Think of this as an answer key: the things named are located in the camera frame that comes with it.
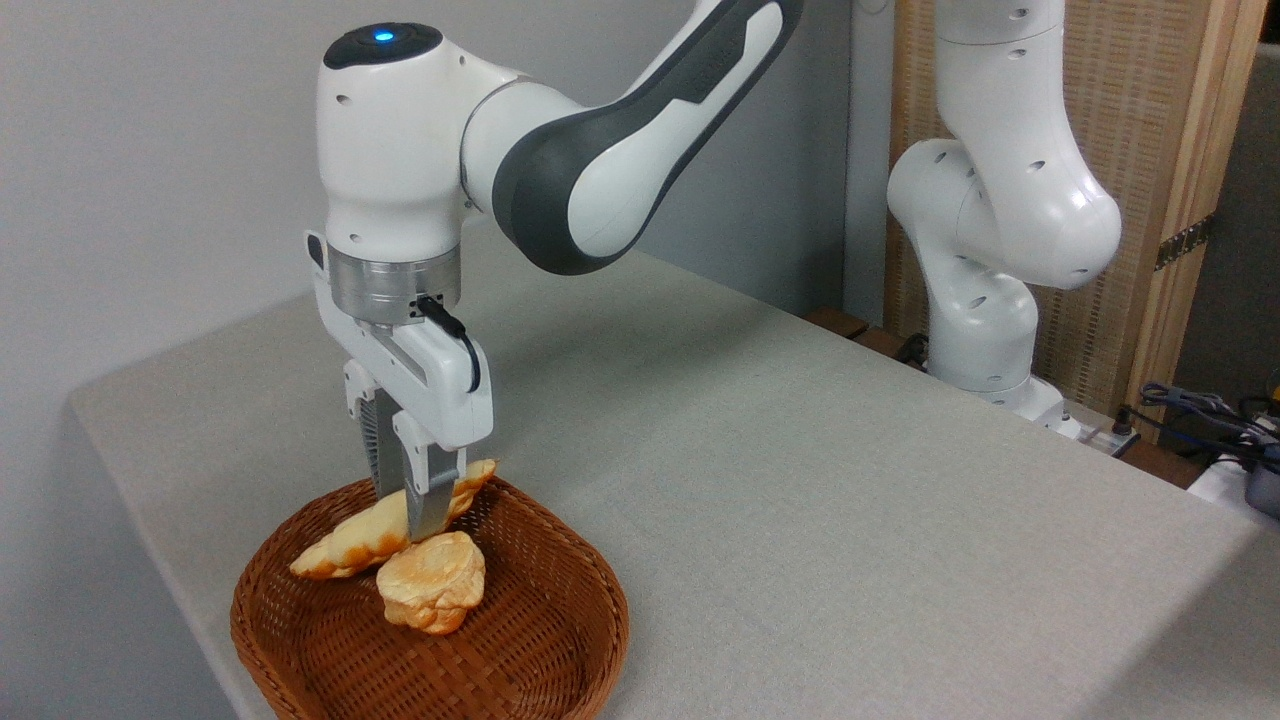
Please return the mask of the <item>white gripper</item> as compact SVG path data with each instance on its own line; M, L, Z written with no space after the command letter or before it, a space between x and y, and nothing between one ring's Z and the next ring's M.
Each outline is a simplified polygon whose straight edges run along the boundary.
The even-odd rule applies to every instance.
M485 354L430 319L381 325L351 316L332 297L338 255L319 233L307 234L307 250L323 324L352 357L343 368L346 402L360 425L375 493L383 498L404 488L410 541L424 541L449 524L466 446L493 432Z

